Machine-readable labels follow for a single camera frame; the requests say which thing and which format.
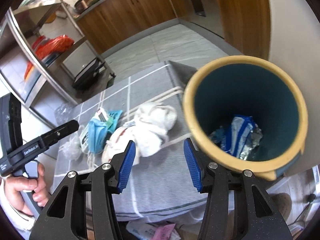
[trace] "pink paper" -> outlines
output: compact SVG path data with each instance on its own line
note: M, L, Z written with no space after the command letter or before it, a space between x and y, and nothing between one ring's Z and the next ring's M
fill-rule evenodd
M169 224L166 226L158 227L156 229L155 235L151 240L168 240L175 225L176 224Z

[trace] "orange plastic bag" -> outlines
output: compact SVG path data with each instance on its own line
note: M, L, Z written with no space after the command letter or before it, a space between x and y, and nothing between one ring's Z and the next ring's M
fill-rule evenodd
M67 35L61 35L57 38L49 40L44 45L39 45L38 49L36 50L36 55L40 60L43 60L46 56L50 55L53 52L63 53L68 50L75 41L68 37ZM28 74L33 68L33 64L28 62L26 72L24 73L24 80L27 79Z

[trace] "blue and white wrapper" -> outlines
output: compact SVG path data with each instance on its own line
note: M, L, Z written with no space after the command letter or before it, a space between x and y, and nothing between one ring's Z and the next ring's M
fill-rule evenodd
M235 115L221 141L221 150L246 160L259 145L262 133L252 116Z

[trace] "table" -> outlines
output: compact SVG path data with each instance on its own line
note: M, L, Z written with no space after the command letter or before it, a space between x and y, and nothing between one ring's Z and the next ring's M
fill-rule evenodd
M99 107L123 110L118 124L121 126L133 118L140 104L147 101L162 102L177 111L177 122L168 133L169 141L155 155L140 158L140 163L132 168L127 188L122 194L113 195L119 221L170 219L180 224L193 224L202 220L207 194L199 194L193 187L183 154L183 140L191 134L183 116L182 97L195 72L195 68L176 62L155 64L114 84L70 113L69 120L76 119L86 126ZM68 137L62 139L60 146L68 140ZM97 155L95 164L102 164L101 155ZM52 190L71 170L82 174L94 168L88 166L86 155L77 161L69 161L60 147ZM87 207L90 207L90 201L87 201Z

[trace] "white sleeve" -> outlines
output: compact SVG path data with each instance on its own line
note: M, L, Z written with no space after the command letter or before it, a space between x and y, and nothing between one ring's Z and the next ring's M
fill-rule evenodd
M13 226L20 230L31 230L36 219L12 207L4 194L5 181L0 181L0 205Z

